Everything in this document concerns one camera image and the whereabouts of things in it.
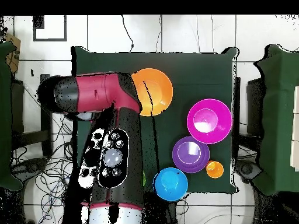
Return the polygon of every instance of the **blue bowl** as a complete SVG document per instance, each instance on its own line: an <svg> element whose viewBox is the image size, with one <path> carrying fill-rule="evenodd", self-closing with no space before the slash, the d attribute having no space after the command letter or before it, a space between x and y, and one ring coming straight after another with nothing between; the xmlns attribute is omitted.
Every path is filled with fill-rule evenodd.
<svg viewBox="0 0 299 224"><path fill-rule="evenodd" d="M168 167L156 174L153 184L157 195L167 201L179 200L188 189L187 177L174 167Z"/></svg>

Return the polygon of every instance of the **small orange bowl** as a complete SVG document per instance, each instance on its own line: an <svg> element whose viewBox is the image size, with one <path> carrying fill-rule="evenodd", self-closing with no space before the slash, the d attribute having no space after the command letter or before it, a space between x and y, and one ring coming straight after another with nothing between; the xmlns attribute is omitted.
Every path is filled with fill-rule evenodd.
<svg viewBox="0 0 299 224"><path fill-rule="evenodd" d="M207 163L206 170L207 174L213 179L220 178L224 172L223 165L220 162L215 162L213 160L210 160Z"/></svg>
<svg viewBox="0 0 299 224"><path fill-rule="evenodd" d="M141 116L155 116L169 107L173 88L171 81L162 71L141 69L132 74L132 79L142 105Z"/></svg>

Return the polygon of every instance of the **green cloth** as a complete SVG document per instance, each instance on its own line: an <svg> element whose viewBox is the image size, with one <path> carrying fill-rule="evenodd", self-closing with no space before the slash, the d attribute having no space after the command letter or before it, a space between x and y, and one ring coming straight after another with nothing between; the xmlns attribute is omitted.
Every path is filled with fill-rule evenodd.
<svg viewBox="0 0 299 224"><path fill-rule="evenodd" d="M134 72L143 68L155 68L164 72L173 85L171 105L162 114L155 116L160 169L175 167L172 148L185 136L190 136L186 121L187 114L196 102L215 98L231 109L232 59L237 49L229 48L223 54L183 53L91 53L76 47L77 74L94 72ZM152 188L157 173L154 136L151 117L141 117L143 166L147 182ZM90 123L78 123L78 160L86 141ZM218 179L210 178L205 170L186 173L188 192L234 193L230 183L231 136L222 142L209 145L210 158L222 163L224 174Z"/></svg>
<svg viewBox="0 0 299 224"><path fill-rule="evenodd" d="M6 64L6 56L16 47L11 42L0 44L0 187L18 191L23 184L11 175L12 148L12 106L11 106L11 70Z"/></svg>
<svg viewBox="0 0 299 224"><path fill-rule="evenodd" d="M265 195L299 192L299 172L290 166L294 89L299 85L299 53L270 45L257 62L266 85L262 125L265 131L259 163L263 173L253 180Z"/></svg>

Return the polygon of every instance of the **magenta bowl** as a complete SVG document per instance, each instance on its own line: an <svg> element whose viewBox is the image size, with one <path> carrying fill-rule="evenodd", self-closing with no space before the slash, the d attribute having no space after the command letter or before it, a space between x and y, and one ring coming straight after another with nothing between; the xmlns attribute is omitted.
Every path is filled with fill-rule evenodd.
<svg viewBox="0 0 299 224"><path fill-rule="evenodd" d="M221 142L231 131L231 111L219 100L201 100L190 109L187 127L191 136L199 142Z"/></svg>

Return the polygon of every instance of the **purple bowl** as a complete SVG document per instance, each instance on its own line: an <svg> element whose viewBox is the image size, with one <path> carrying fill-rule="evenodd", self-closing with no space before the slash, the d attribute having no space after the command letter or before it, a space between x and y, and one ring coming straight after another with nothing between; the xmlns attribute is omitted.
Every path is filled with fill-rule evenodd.
<svg viewBox="0 0 299 224"><path fill-rule="evenodd" d="M208 145L192 136L180 139L172 149L172 160L176 167L186 173L203 170L210 158Z"/></svg>
<svg viewBox="0 0 299 224"><path fill-rule="evenodd" d="M204 144L221 142L231 131L231 111L219 100L201 100L190 109L187 127L191 136Z"/></svg>

